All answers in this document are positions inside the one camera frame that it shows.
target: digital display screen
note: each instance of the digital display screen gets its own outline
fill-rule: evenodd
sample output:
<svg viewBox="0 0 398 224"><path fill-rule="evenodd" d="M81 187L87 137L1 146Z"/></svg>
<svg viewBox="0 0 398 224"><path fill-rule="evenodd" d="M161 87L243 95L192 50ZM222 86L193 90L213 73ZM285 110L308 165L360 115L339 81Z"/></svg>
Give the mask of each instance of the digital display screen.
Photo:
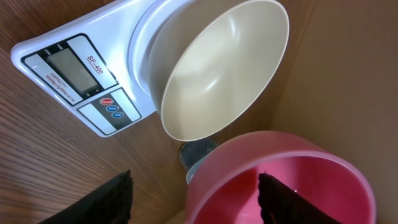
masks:
<svg viewBox="0 0 398 224"><path fill-rule="evenodd" d="M47 57L55 68L67 78L80 94L98 87L98 83L87 72L70 49L61 50Z"/></svg>

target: pink plastic bowl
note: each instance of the pink plastic bowl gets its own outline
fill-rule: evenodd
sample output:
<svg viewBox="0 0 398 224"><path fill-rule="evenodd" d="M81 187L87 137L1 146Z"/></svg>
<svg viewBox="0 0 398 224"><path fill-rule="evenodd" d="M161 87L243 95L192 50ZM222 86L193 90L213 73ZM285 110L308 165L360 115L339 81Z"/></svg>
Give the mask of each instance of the pink plastic bowl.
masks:
<svg viewBox="0 0 398 224"><path fill-rule="evenodd" d="M208 155L188 188L186 223L263 223L257 186L265 171L341 223L376 222L372 189L357 168L306 139L261 131Z"/></svg>

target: brown wall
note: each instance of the brown wall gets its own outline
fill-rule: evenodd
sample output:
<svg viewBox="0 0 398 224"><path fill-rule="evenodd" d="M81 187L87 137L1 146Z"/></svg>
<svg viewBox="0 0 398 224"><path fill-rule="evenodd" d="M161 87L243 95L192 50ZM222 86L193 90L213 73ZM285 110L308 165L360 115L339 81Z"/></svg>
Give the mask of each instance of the brown wall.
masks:
<svg viewBox="0 0 398 224"><path fill-rule="evenodd" d="M318 0L272 122L358 167L379 223L398 223L397 9Z"/></svg>

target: white scale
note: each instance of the white scale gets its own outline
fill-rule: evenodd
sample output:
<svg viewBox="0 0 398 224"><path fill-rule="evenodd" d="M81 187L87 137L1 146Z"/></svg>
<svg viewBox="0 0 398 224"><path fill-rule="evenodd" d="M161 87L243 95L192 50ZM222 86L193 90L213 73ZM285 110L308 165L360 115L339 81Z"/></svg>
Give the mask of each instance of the white scale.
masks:
<svg viewBox="0 0 398 224"><path fill-rule="evenodd" d="M157 31L190 0L118 0L11 50L14 65L95 133L114 135L155 106L146 82Z"/></svg>

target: beige plastic bowl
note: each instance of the beige plastic bowl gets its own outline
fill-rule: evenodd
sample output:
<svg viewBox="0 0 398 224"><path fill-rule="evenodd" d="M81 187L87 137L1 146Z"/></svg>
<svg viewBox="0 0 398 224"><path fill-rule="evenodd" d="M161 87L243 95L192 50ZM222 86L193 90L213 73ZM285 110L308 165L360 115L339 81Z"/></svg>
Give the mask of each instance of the beige plastic bowl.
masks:
<svg viewBox="0 0 398 224"><path fill-rule="evenodd" d="M198 0L164 24L149 55L149 89L167 133L210 136L256 100L275 73L289 19L273 0Z"/></svg>

